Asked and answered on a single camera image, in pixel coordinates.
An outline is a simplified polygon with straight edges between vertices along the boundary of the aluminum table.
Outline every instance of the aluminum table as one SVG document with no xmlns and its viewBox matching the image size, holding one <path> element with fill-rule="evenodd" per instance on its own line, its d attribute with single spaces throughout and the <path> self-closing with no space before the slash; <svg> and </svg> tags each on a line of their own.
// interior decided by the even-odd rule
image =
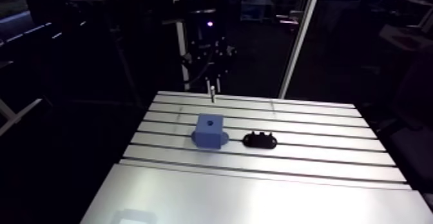
<svg viewBox="0 0 433 224">
<path fill-rule="evenodd" d="M 230 141 L 197 149 L 198 114 Z M 241 143 L 272 132 L 275 149 Z M 433 223 L 351 104 L 160 91 L 82 223 Z"/>
</svg>

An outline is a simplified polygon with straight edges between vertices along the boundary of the blue block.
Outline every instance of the blue block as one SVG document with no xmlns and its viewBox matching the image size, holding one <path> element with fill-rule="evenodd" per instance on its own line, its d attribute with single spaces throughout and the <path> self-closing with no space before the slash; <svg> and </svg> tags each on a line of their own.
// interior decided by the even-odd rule
<svg viewBox="0 0 433 224">
<path fill-rule="evenodd" d="M 227 133 L 222 131 L 222 115 L 198 116 L 192 139 L 197 147 L 220 149 L 228 141 Z"/>
</svg>

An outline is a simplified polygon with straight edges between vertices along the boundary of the vertical metal pole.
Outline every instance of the vertical metal pole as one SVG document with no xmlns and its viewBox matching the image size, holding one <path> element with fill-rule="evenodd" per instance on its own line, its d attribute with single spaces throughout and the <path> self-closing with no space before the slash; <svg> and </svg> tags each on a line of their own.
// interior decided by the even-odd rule
<svg viewBox="0 0 433 224">
<path fill-rule="evenodd" d="M 184 33 L 184 24 L 182 22 L 176 22 L 176 31 L 177 31 L 177 41 L 179 44 L 179 54 L 180 56 L 183 56 L 186 54 L 186 45 L 185 45 L 185 33 Z M 182 75 L 184 78 L 184 81 L 189 80 L 189 73 L 188 69 L 182 65 Z M 190 89 L 189 84 L 184 84 L 185 91 Z"/>
<path fill-rule="evenodd" d="M 293 45 L 292 53 L 290 54 L 289 62 L 287 63 L 287 69 L 284 73 L 284 79 L 280 87 L 280 93 L 278 98 L 285 98 L 287 89 L 289 88 L 290 80 L 292 79 L 294 67 L 296 66 L 296 61 L 298 60 L 299 52 L 301 50 L 305 34 L 307 33 L 308 25 L 310 24 L 311 16 L 313 15 L 314 7 L 316 6 L 317 0 L 308 0 L 307 6 L 305 8 L 305 13 L 303 14 L 302 22 L 298 35 Z"/>
</svg>

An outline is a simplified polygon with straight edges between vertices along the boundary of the metal frame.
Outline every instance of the metal frame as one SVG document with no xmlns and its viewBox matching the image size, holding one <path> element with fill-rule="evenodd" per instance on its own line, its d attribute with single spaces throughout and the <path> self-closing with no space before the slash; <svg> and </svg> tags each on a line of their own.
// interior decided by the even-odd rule
<svg viewBox="0 0 433 224">
<path fill-rule="evenodd" d="M 31 104 L 26 106 L 20 112 L 15 113 L 12 111 L 8 105 L 4 101 L 0 99 L 0 113 L 8 120 L 2 127 L 0 127 L 0 136 L 3 135 L 9 128 L 11 128 L 14 124 L 18 123 L 21 118 L 27 114 L 33 107 L 38 105 L 42 101 L 42 99 L 38 98 L 33 101 Z"/>
</svg>

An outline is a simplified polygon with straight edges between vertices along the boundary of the black 3d-printed part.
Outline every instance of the black 3d-printed part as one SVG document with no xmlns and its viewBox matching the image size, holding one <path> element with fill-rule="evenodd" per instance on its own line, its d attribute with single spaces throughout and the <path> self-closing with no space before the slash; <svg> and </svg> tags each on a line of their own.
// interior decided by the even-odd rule
<svg viewBox="0 0 433 224">
<path fill-rule="evenodd" d="M 244 139 L 242 139 L 242 142 L 246 147 L 256 147 L 262 149 L 273 149 L 278 144 L 275 137 L 272 136 L 272 133 L 265 135 L 264 132 L 261 132 L 257 135 L 254 132 L 246 134 Z"/>
</svg>

